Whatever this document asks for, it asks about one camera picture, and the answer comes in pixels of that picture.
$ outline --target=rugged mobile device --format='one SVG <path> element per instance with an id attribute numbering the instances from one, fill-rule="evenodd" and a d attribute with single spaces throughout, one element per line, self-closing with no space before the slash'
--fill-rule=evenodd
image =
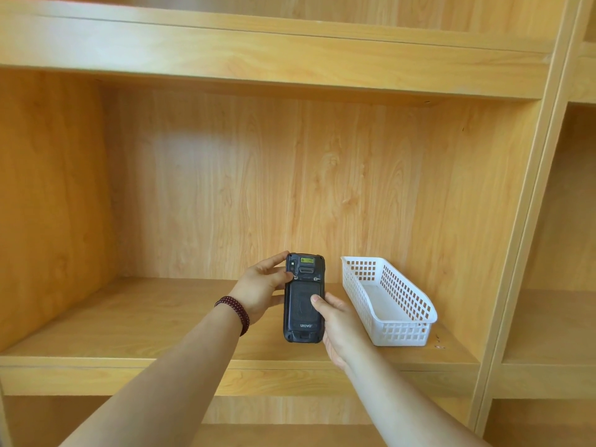
<path id="1" fill-rule="evenodd" d="M 319 343 L 325 320 L 312 307 L 310 296 L 325 297 L 325 259 L 322 255 L 290 253 L 286 271 L 294 280 L 286 284 L 284 337 L 288 342 Z"/>

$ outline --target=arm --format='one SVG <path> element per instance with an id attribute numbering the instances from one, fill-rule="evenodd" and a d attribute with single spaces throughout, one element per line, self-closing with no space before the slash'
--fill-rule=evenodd
<path id="1" fill-rule="evenodd" d="M 354 311 L 327 293 L 312 296 L 325 318 L 323 342 L 346 372 L 389 447 L 483 447 L 486 442 L 444 412 L 387 362 L 371 344 Z"/>
<path id="2" fill-rule="evenodd" d="M 283 296 L 272 297 L 293 276 L 274 268 L 287 252 L 246 270 L 230 296 L 254 324 Z M 91 415 L 62 447 L 188 446 L 221 381 L 242 330 L 234 309 L 220 304 Z"/>

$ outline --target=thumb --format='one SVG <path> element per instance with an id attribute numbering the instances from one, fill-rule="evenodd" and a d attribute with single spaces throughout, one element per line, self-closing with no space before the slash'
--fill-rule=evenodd
<path id="1" fill-rule="evenodd" d="M 313 295 L 310 297 L 310 302 L 312 303 L 312 307 L 314 307 L 319 314 L 323 316 L 323 318 L 327 319 L 332 314 L 334 308 L 330 306 L 323 298 L 318 295 Z"/>
<path id="2" fill-rule="evenodd" d="M 289 271 L 280 270 L 277 273 L 270 274 L 269 279 L 271 286 L 277 287 L 278 285 L 290 282 L 292 279 L 294 279 L 294 275 Z"/>

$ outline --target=person's right hand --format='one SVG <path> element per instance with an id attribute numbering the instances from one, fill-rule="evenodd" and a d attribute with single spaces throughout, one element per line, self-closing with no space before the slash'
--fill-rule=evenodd
<path id="1" fill-rule="evenodd" d="M 310 302 L 325 319 L 323 343 L 329 358 L 340 369 L 346 371 L 353 361 L 374 351 L 358 315 L 345 301 L 327 292 L 325 299 L 313 295 Z"/>

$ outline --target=person's left hand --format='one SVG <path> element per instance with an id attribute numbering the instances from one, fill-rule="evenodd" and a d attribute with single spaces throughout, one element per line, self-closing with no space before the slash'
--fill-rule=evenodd
<path id="1" fill-rule="evenodd" d="M 285 267 L 275 268 L 288 254 L 288 251 L 284 251 L 247 268 L 229 293 L 249 314 L 251 325 L 263 316 L 265 310 L 284 302 L 283 295 L 273 297 L 272 294 L 275 290 L 282 290 L 287 282 L 294 279 L 294 275 L 287 272 Z"/>

